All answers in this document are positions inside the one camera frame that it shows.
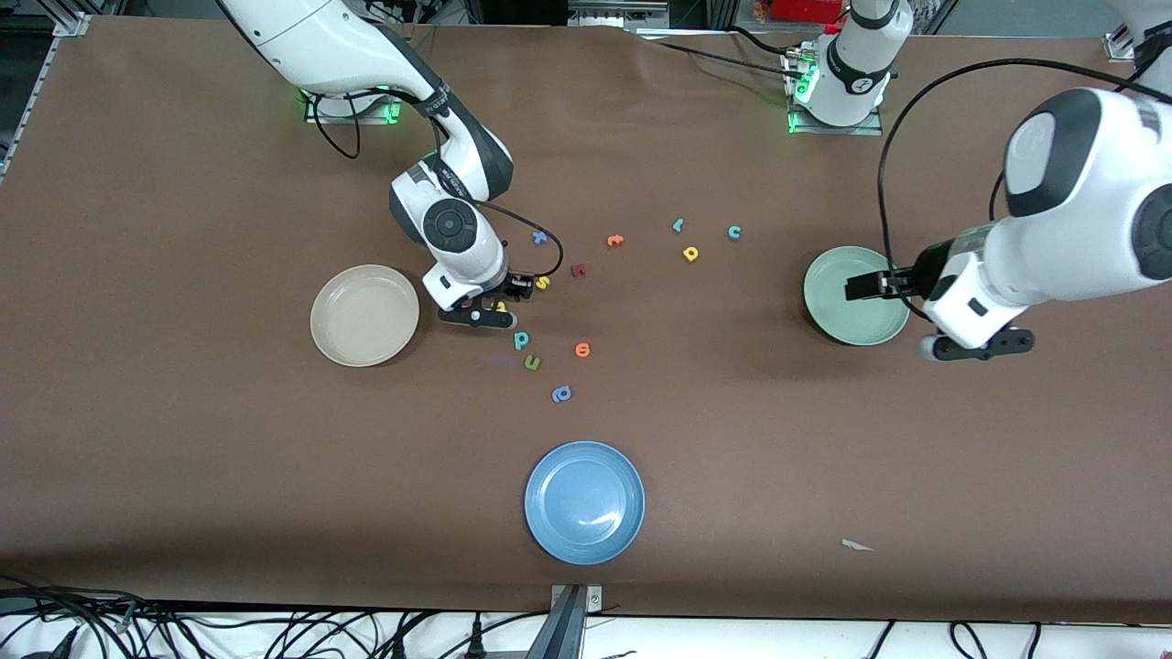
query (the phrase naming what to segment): black cable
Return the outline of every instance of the black cable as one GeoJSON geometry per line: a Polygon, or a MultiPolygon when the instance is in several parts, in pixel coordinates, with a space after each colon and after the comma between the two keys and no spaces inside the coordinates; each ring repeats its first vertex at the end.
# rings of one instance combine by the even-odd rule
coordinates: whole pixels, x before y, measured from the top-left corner
{"type": "MultiPolygon", "coordinates": [[[[497,627],[503,627],[503,626],[507,625],[509,623],[516,623],[517,620],[520,620],[523,618],[532,618],[533,616],[545,616],[547,613],[548,613],[547,611],[540,611],[540,612],[534,612],[534,613],[519,613],[517,616],[513,616],[511,618],[505,618],[504,620],[500,620],[499,623],[492,623],[491,625],[484,627],[483,630],[481,630],[481,636],[484,636],[484,634],[491,632],[492,630],[495,630],[497,627]]],[[[448,659],[448,657],[451,657],[452,654],[455,654],[456,652],[458,652],[459,648],[464,647],[464,645],[466,645],[468,641],[470,641],[470,640],[472,640],[471,637],[465,638],[464,640],[462,640],[462,641],[457,643],[456,645],[449,647],[447,652],[444,652],[440,657],[436,657],[436,659],[448,659]]]]}
{"type": "Polygon", "coordinates": [[[744,36],[745,39],[748,39],[749,41],[751,41],[754,46],[756,46],[757,48],[761,48],[762,50],[764,50],[766,53],[772,53],[775,55],[784,55],[785,54],[785,48],[778,48],[777,46],[770,46],[769,43],[765,43],[764,41],[757,39],[757,36],[754,35],[751,32],[749,32],[748,29],[745,29],[745,28],[743,28],[743,27],[741,27],[738,25],[730,25],[727,28],[724,28],[724,32],[735,32],[735,33],[740,34],[741,36],[744,36]]]}
{"type": "MultiPolygon", "coordinates": [[[[367,611],[366,613],[359,613],[357,616],[350,618],[349,620],[346,620],[345,623],[339,623],[338,626],[334,627],[329,633],[327,633],[326,636],[321,637],[313,645],[311,645],[309,648],[305,651],[305,657],[308,657],[308,655],[313,654],[314,651],[318,648],[318,646],[320,646],[321,644],[326,643],[327,640],[329,640],[331,638],[333,638],[334,636],[338,636],[338,634],[346,634],[347,637],[349,637],[350,641],[354,643],[354,645],[357,645],[359,648],[362,650],[362,653],[364,655],[369,657],[370,653],[372,653],[372,650],[369,647],[367,647],[367,645],[364,643],[362,643],[361,640],[359,640],[357,637],[355,637],[352,632],[347,631],[346,627],[353,625],[354,623],[357,623],[359,620],[362,620],[363,618],[374,618],[374,613],[375,613],[374,611],[367,611]]],[[[375,640],[375,646],[377,646],[377,645],[379,645],[379,641],[375,640]]]]}
{"type": "Polygon", "coordinates": [[[346,653],[336,647],[322,647],[321,650],[314,652],[306,651],[305,654],[301,654],[299,657],[288,657],[286,659],[314,659],[315,657],[321,657],[327,652],[336,652],[338,659],[346,659],[346,653]]]}
{"type": "Polygon", "coordinates": [[[883,644],[887,640],[887,634],[891,633],[891,629],[895,626],[895,620],[887,620],[887,626],[883,629],[879,634],[879,639],[875,640],[874,647],[871,650],[871,654],[867,654],[867,659],[875,659],[879,657],[879,651],[883,650],[883,644]]]}
{"type": "Polygon", "coordinates": [[[1029,650],[1026,651],[1026,659],[1034,659],[1034,651],[1037,650],[1037,641],[1042,640],[1042,623],[1030,623],[1034,625],[1034,638],[1029,641],[1029,650]]]}
{"type": "Polygon", "coordinates": [[[374,648],[374,652],[370,653],[370,659],[387,659],[387,655],[390,654],[390,651],[394,648],[396,643],[402,643],[403,639],[407,638],[407,634],[411,633],[411,630],[418,626],[420,623],[427,620],[428,618],[437,613],[440,612],[423,611],[418,616],[404,623],[403,626],[396,630],[395,633],[391,634],[391,637],[386,643],[374,648]]]}
{"type": "MultiPolygon", "coordinates": [[[[1127,76],[1127,82],[1136,82],[1137,80],[1139,80],[1140,76],[1147,73],[1147,69],[1151,68],[1153,63],[1156,63],[1156,59],[1149,60],[1143,66],[1136,67],[1136,70],[1127,76]]],[[[1115,88],[1115,91],[1123,91],[1124,89],[1126,88],[1120,84],[1119,87],[1115,88]]]]}
{"type": "Polygon", "coordinates": [[[984,653],[984,646],[981,645],[981,639],[976,638],[976,632],[973,631],[973,627],[969,626],[968,623],[962,623],[960,620],[948,624],[948,638],[952,639],[953,647],[956,648],[956,652],[963,654],[965,659],[976,659],[976,657],[973,657],[960,646],[960,640],[956,638],[956,627],[965,630],[968,632],[968,636],[973,637],[973,643],[976,644],[976,651],[981,654],[981,659],[989,659],[989,655],[984,653]]]}
{"type": "Polygon", "coordinates": [[[4,637],[4,640],[0,640],[0,650],[4,650],[4,646],[8,645],[8,641],[12,640],[12,637],[16,636],[16,632],[19,632],[20,630],[27,627],[29,623],[35,623],[38,620],[39,620],[39,618],[36,618],[34,616],[34,617],[29,617],[23,623],[16,625],[15,630],[8,632],[8,636],[4,637]]]}
{"type": "Polygon", "coordinates": [[[122,655],[125,659],[134,659],[134,655],[130,653],[130,650],[127,647],[127,645],[122,643],[122,639],[114,633],[114,630],[111,630],[110,626],[105,624],[105,620],[103,620],[100,616],[95,616],[93,612],[86,610],[83,606],[80,606],[71,599],[60,597],[56,593],[47,591],[29,582],[26,582],[25,579],[20,579],[8,575],[0,575],[0,579],[20,584],[26,589],[28,589],[29,591],[33,591],[34,595],[32,595],[30,597],[33,597],[34,599],[46,599],[48,602],[53,602],[54,604],[57,604],[59,606],[68,609],[69,611],[73,611],[74,613],[79,614],[79,617],[86,623],[86,625],[88,625],[89,629],[94,632],[98,648],[102,651],[102,659],[109,659],[109,651],[107,650],[105,641],[102,638],[103,631],[105,632],[107,636],[109,636],[109,638],[114,641],[114,644],[117,645],[118,651],[122,652],[122,655]]]}
{"type": "MultiPolygon", "coordinates": [[[[435,117],[431,117],[431,133],[432,133],[432,135],[435,136],[435,140],[436,140],[436,150],[435,150],[435,157],[436,157],[436,159],[440,158],[440,147],[442,145],[441,141],[440,141],[440,131],[442,130],[442,128],[443,127],[440,125],[440,122],[436,121],[435,117]]],[[[540,277],[548,277],[548,276],[553,274],[554,272],[557,272],[558,269],[561,267],[561,261],[565,259],[565,256],[566,256],[566,249],[561,245],[561,240],[559,240],[558,237],[552,231],[550,231],[548,229],[541,226],[540,224],[538,224],[538,223],[536,223],[536,222],[533,222],[533,220],[531,220],[531,219],[529,219],[526,217],[523,217],[523,216],[520,216],[520,215],[518,215],[518,213],[516,213],[516,212],[513,212],[513,211],[511,211],[509,209],[505,209],[505,208],[502,208],[502,206],[498,206],[498,205],[495,205],[495,204],[490,204],[489,202],[482,202],[479,199],[472,199],[471,197],[464,197],[464,196],[459,195],[456,190],[454,190],[451,188],[451,185],[448,183],[448,181],[444,177],[437,176],[436,178],[440,179],[440,185],[444,189],[444,191],[448,192],[449,195],[451,195],[452,197],[456,197],[457,199],[463,199],[463,201],[465,201],[465,202],[468,202],[470,204],[475,204],[475,205],[481,206],[481,208],[485,208],[485,209],[489,209],[489,210],[497,211],[500,215],[509,216],[509,217],[516,219],[517,222],[524,224],[525,226],[529,226],[531,229],[534,229],[537,231],[540,231],[540,232],[545,233],[550,238],[550,240],[553,240],[553,244],[557,245],[557,247],[558,247],[558,260],[557,260],[557,263],[554,263],[553,267],[551,267],[550,270],[546,270],[545,272],[541,272],[541,273],[537,273],[533,277],[539,277],[539,278],[540,277]]]]}
{"type": "Polygon", "coordinates": [[[997,175],[997,179],[993,182],[993,192],[989,193],[989,222],[996,222],[997,215],[995,206],[997,205],[997,190],[1001,189],[1001,183],[1006,179],[1006,170],[1001,170],[997,175]]]}
{"type": "Polygon", "coordinates": [[[339,147],[338,142],[334,142],[334,138],[331,137],[328,133],[326,133],[326,127],[321,125],[321,113],[318,111],[318,106],[321,103],[321,95],[320,94],[315,94],[313,96],[313,123],[318,124],[318,133],[321,133],[321,136],[326,138],[326,142],[329,142],[329,145],[333,147],[335,151],[338,151],[339,154],[346,156],[347,158],[349,158],[352,161],[355,161],[355,159],[357,159],[359,154],[362,152],[362,129],[359,127],[359,113],[354,108],[354,98],[352,98],[349,96],[346,96],[346,100],[349,101],[349,103],[350,103],[350,114],[354,115],[354,152],[353,154],[350,154],[346,149],[342,149],[341,147],[339,147]]]}
{"type": "Polygon", "coordinates": [[[757,69],[769,73],[776,73],[777,75],[783,75],[785,77],[802,77],[802,74],[796,70],[785,70],[774,67],[765,67],[762,64],[755,64],[752,62],[747,62],[744,60],[734,60],[732,57],[725,57],[724,55],[717,55],[715,53],[706,53],[704,50],[696,50],[695,48],[688,48],[687,46],[676,46],[675,43],[665,43],[662,41],[656,41],[660,46],[665,48],[670,48],[673,50],[680,50],[683,53],[691,53],[693,55],[700,55],[702,57],[709,57],[713,60],[718,60],[721,62],[728,62],[730,64],[737,64],[740,67],[748,67],[750,69],[757,69]]]}
{"type": "MultiPolygon", "coordinates": [[[[879,224],[880,229],[883,230],[884,256],[887,257],[888,269],[895,270],[895,261],[892,258],[892,250],[891,250],[891,227],[887,224],[887,201],[886,201],[886,195],[884,193],[884,181],[887,175],[887,156],[891,152],[892,141],[895,138],[895,135],[899,134],[899,128],[904,124],[904,120],[907,118],[907,115],[908,113],[912,111],[912,108],[914,108],[917,103],[919,103],[933,89],[940,87],[941,84],[948,82],[949,80],[960,77],[965,74],[983,69],[997,68],[997,67],[1037,67],[1037,68],[1055,69],[1067,73],[1079,74],[1086,77],[1099,80],[1102,82],[1119,84],[1126,89],[1131,89],[1132,91],[1146,94],[1147,96],[1151,96],[1163,103],[1172,104],[1172,96],[1168,96],[1167,94],[1164,94],[1163,91],[1158,91],[1150,87],[1138,84],[1130,80],[1124,80],[1115,75],[1105,74],[1103,72],[1097,72],[1095,69],[1089,69],[1086,67],[1079,67],[1077,64],[1068,64],[1065,62],[1055,62],[1051,60],[1037,60],[1031,57],[1008,57],[1003,60],[989,60],[986,62],[977,62],[975,64],[961,67],[959,69],[949,72],[933,80],[922,89],[920,89],[915,94],[915,96],[913,96],[912,100],[908,101],[906,106],[904,106],[904,109],[900,110],[899,116],[895,117],[895,122],[892,123],[891,131],[887,133],[887,137],[884,140],[883,151],[879,154],[879,170],[875,177],[875,189],[877,189],[875,191],[879,197],[879,224]]],[[[893,279],[892,286],[894,287],[895,293],[899,295],[899,299],[912,313],[927,320],[927,315],[919,307],[913,305],[909,299],[907,299],[907,295],[904,293],[904,290],[899,286],[899,283],[894,281],[893,279]]]]}

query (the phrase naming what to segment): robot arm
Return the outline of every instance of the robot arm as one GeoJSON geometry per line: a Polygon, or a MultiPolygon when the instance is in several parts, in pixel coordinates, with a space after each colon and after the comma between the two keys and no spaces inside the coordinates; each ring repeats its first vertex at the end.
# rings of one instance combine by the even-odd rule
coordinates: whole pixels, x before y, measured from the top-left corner
{"type": "Polygon", "coordinates": [[[1172,278],[1172,107],[1063,91],[1017,127],[1004,167],[1009,217],[928,247],[912,267],[847,283],[849,299],[897,297],[892,278],[925,298],[947,337],[929,338],[925,356],[1026,352],[1033,337],[1009,324],[1030,306],[1172,278]]]}
{"type": "Polygon", "coordinates": [[[810,46],[818,67],[793,100],[823,123],[860,123],[883,102],[912,19],[907,0],[853,0],[843,32],[824,34],[810,46]]]}
{"type": "Polygon", "coordinates": [[[397,34],[361,20],[343,0],[217,0],[240,34],[285,80],[313,94],[391,87],[448,141],[390,185],[390,213],[436,265],[423,284],[443,320],[511,327],[509,312],[478,303],[532,294],[532,277],[509,272],[500,240],[471,201],[509,189],[512,157],[431,67],[397,34]]]}

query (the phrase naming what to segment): metal bracket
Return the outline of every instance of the metal bracket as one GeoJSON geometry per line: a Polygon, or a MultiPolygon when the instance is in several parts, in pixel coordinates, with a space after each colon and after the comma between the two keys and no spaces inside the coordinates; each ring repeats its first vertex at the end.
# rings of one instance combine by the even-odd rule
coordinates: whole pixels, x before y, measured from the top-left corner
{"type": "MultiPolygon", "coordinates": [[[[553,586],[553,592],[550,595],[550,606],[552,607],[558,603],[558,597],[561,591],[570,587],[568,584],[556,584],[553,586]]],[[[602,610],[602,584],[587,584],[586,585],[586,612],[598,613],[602,610]]]]}
{"type": "Polygon", "coordinates": [[[41,70],[36,74],[33,93],[28,95],[28,102],[25,103],[25,111],[20,115],[20,123],[16,124],[16,130],[12,134],[12,144],[8,144],[8,150],[0,158],[0,183],[4,183],[4,177],[8,174],[9,163],[12,163],[13,156],[16,155],[16,147],[20,144],[21,136],[25,135],[25,125],[28,124],[28,117],[33,114],[33,104],[36,103],[36,98],[41,95],[41,87],[45,84],[46,76],[49,75],[49,64],[53,63],[53,57],[56,56],[60,46],[61,39],[54,39],[49,46],[49,52],[45,54],[45,63],[41,64],[41,70]]]}
{"type": "Polygon", "coordinates": [[[582,638],[586,636],[586,604],[590,586],[574,584],[561,586],[561,593],[537,632],[533,645],[525,659],[579,659],[582,638]]]}
{"type": "Polygon", "coordinates": [[[68,12],[64,20],[57,20],[57,15],[53,15],[53,20],[56,21],[57,26],[53,28],[53,36],[57,39],[66,36],[81,36],[86,34],[89,29],[89,21],[93,19],[89,14],[82,14],[81,12],[68,12]]]}
{"type": "Polygon", "coordinates": [[[1134,41],[1131,39],[1127,23],[1115,28],[1115,32],[1111,34],[1103,35],[1103,49],[1106,50],[1106,56],[1112,62],[1132,62],[1136,60],[1134,41]]]}

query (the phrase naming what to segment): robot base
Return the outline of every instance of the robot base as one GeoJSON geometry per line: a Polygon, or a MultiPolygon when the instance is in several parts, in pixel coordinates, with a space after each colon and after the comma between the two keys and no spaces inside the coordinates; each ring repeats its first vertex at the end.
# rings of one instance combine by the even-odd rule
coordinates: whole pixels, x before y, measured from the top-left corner
{"type": "MultiPolygon", "coordinates": [[[[302,100],[304,118],[306,123],[354,125],[354,115],[350,113],[349,101],[342,98],[322,98],[318,102],[318,114],[314,116],[313,103],[302,100]]],[[[398,114],[402,103],[398,98],[390,96],[363,96],[354,100],[354,109],[357,111],[359,123],[362,125],[394,125],[398,123],[398,114]]]]}
{"type": "Polygon", "coordinates": [[[798,88],[808,84],[811,76],[811,67],[815,66],[813,42],[806,41],[799,48],[791,48],[781,56],[782,69],[800,73],[804,77],[785,79],[785,104],[789,107],[789,130],[790,133],[813,133],[818,135],[883,135],[883,123],[879,121],[879,108],[873,108],[861,122],[854,125],[830,125],[813,117],[804,106],[797,102],[795,96],[798,88]]]}

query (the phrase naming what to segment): table surface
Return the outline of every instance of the table surface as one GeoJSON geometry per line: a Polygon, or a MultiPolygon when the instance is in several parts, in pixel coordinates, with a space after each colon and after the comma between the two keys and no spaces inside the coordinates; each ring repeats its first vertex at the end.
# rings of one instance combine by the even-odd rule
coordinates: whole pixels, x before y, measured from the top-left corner
{"type": "MultiPolygon", "coordinates": [[[[431,148],[418,117],[364,129],[352,162],[226,22],[97,18],[64,41],[0,188],[6,571],[212,600],[524,610],[593,582],[632,613],[1166,621],[1166,290],[1031,310],[1038,347],[988,364],[920,360],[918,321],[837,345],[802,277],[879,246],[880,140],[789,135],[776,77],[616,29],[417,42],[511,149],[499,203],[587,266],[513,307],[525,353],[430,313],[382,367],[311,340],[335,273],[430,266],[387,210],[431,148]],[[545,555],[522,507],[580,439],[648,497],[594,568],[545,555]]],[[[1011,55],[1108,66],[1093,41],[912,39],[884,115],[1011,55]]],[[[997,69],[927,98],[888,167],[897,259],[983,222],[1014,125],[1083,82],[997,69]]],[[[517,266],[553,260],[491,220],[517,266]]]]}

